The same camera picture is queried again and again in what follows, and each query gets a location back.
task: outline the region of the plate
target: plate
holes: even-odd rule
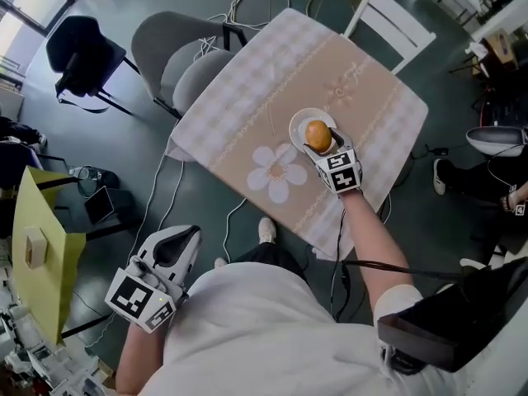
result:
[[[295,113],[290,121],[290,139],[301,153],[304,152],[303,145],[308,143],[305,136],[306,128],[312,120],[322,120],[329,128],[337,128],[335,120],[326,111],[307,108]],[[335,144],[336,141],[332,138],[330,148],[325,153],[329,152]]]

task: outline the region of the cardboard box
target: cardboard box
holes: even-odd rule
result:
[[[493,53],[507,70],[517,69],[517,61],[513,54],[512,43],[504,30],[498,30],[484,39],[488,42]]]

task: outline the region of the black pants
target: black pants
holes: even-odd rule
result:
[[[254,249],[246,252],[241,257],[238,257],[233,262],[261,262],[262,264],[271,264],[272,266],[279,266],[299,276],[306,281],[303,269],[300,267],[294,256],[285,249],[275,245],[274,243],[260,243]]]
[[[38,144],[40,132],[22,123],[0,116],[0,138],[13,136],[27,144]]]
[[[492,159],[489,170],[506,183],[521,187],[528,181],[528,150],[524,150],[519,157]],[[489,170],[488,162],[465,170],[456,168],[449,160],[441,160],[437,173],[440,180],[454,191],[498,203],[503,196],[510,193],[510,187],[493,177]]]

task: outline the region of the gray floor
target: gray floor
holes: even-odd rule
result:
[[[304,11],[308,0],[292,0],[293,7]],[[427,105],[429,116],[420,133],[415,154],[424,144],[430,147],[454,146],[464,143],[464,132],[478,123],[477,115],[469,107],[480,93],[478,84],[468,74],[450,75],[447,69],[464,57],[467,33],[430,0],[397,0],[406,7],[437,39],[409,64],[399,75]],[[103,33],[126,49],[134,29],[148,15],[172,10],[194,17],[211,17],[229,8],[231,0],[80,0],[69,14],[94,16]],[[285,0],[274,0],[277,13]],[[239,10],[240,21],[258,23],[267,18],[267,0],[247,0]],[[325,0],[318,20],[335,31],[344,31],[352,15],[348,0]],[[354,41],[382,63],[392,68],[397,63],[394,52],[387,48],[366,26],[358,27]],[[50,71],[44,48],[37,53],[27,72],[23,92],[26,101],[21,121],[38,128],[49,137],[49,154],[65,157],[68,164],[91,164],[117,173],[122,187],[134,195],[138,212],[142,213],[153,185],[153,176],[174,125],[173,118],[155,106],[148,98],[141,80],[129,67],[121,66],[108,82],[106,90],[118,96],[123,104],[136,113],[127,116],[110,109],[93,115],[71,106],[61,106],[54,98],[57,75]],[[101,106],[99,101],[85,101],[86,106]],[[462,167],[469,167],[480,157],[469,147],[457,149],[450,157]],[[412,266],[453,271],[461,257],[476,258],[479,247],[469,240],[478,228],[479,210],[474,201],[459,196],[439,197],[431,186],[432,157],[416,161],[405,184],[392,192],[392,214],[387,227],[407,254]],[[59,164],[53,168],[60,169]],[[180,163],[164,161],[148,221],[140,235],[140,242],[157,227],[163,217],[180,172]],[[71,229],[89,230],[83,213],[82,199],[76,190],[64,192],[65,204],[70,206],[65,223]],[[226,185],[215,179],[204,168],[189,163],[177,193],[176,203],[165,225],[198,224],[204,242],[190,282],[213,266],[222,256],[222,241],[226,214],[241,200]],[[234,257],[252,248],[257,241],[257,223],[262,216],[256,207],[247,203],[232,218],[229,249]],[[105,314],[109,309],[103,298],[116,268],[125,264],[126,255],[134,239],[134,231],[118,233],[92,241],[82,255],[73,297],[69,326],[79,325]],[[280,242],[291,250],[299,262],[305,263],[305,243],[289,231],[280,228]],[[332,263],[318,262],[310,256],[307,277],[313,292],[325,307],[329,306],[329,286]],[[352,296],[348,318],[363,292],[357,271],[351,271]],[[438,283],[416,279],[424,294],[430,294]],[[337,301],[342,302],[343,291],[337,286]],[[354,321],[369,323],[370,309],[362,305]],[[102,326],[84,332],[80,337],[91,343],[101,333]],[[116,318],[108,332],[93,350],[110,366],[115,367],[125,339],[126,324]]]

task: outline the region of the shoe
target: shoe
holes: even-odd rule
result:
[[[39,144],[45,147],[48,144],[48,139],[46,138],[46,135],[40,134],[39,138]]]
[[[258,223],[258,242],[264,243],[275,243],[275,238],[277,237],[277,229],[273,220],[269,217],[262,217],[261,221]]]
[[[438,195],[444,195],[446,193],[446,184],[438,177],[438,163],[442,161],[441,158],[437,158],[432,165],[432,185]]]
[[[220,267],[223,267],[223,266],[227,266],[228,265],[228,262],[225,261],[223,258],[216,258],[214,260],[214,268],[220,268]]]

